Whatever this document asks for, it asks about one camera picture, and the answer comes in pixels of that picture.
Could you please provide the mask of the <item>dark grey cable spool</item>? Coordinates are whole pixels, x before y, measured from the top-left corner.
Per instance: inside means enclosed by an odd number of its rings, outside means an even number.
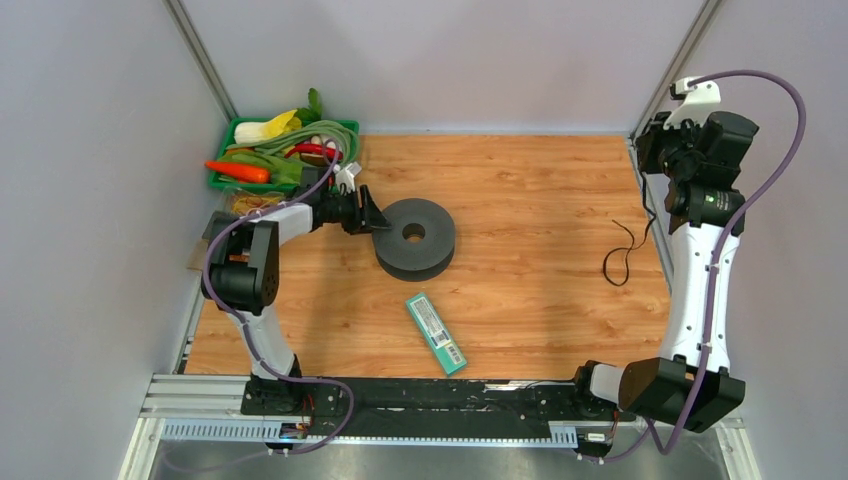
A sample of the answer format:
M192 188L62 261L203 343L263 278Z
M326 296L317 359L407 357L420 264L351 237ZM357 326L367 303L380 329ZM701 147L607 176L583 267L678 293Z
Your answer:
M398 200L383 210L389 229L375 230L372 243L378 264L389 275L422 282L450 265L457 230L450 213L423 198Z

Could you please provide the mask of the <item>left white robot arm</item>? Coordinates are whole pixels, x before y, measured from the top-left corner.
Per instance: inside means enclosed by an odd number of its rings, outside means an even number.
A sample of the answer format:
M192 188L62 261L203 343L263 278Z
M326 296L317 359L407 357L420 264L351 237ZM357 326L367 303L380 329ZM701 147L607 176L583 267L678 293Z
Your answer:
M367 186L339 183L329 167L306 168L291 197L255 213L216 213L205 257L202 291L233 321L251 358L251 379L279 413L304 405L307 380L281 332L274 302L280 288L280 248L326 224L350 235L388 230L391 223Z

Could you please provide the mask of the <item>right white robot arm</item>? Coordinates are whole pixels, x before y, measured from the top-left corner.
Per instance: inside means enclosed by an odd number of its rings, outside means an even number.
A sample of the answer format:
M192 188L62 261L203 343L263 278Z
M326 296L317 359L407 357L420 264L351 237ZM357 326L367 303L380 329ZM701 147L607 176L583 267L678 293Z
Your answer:
M715 111L668 125L660 112L636 139L639 171L669 180L674 275L670 318L657 356L623 368L589 361L575 374L572 409L586 419L618 408L702 432L736 409L746 384L730 374L726 310L730 270L744 222L731 217L745 197L733 183L758 126Z

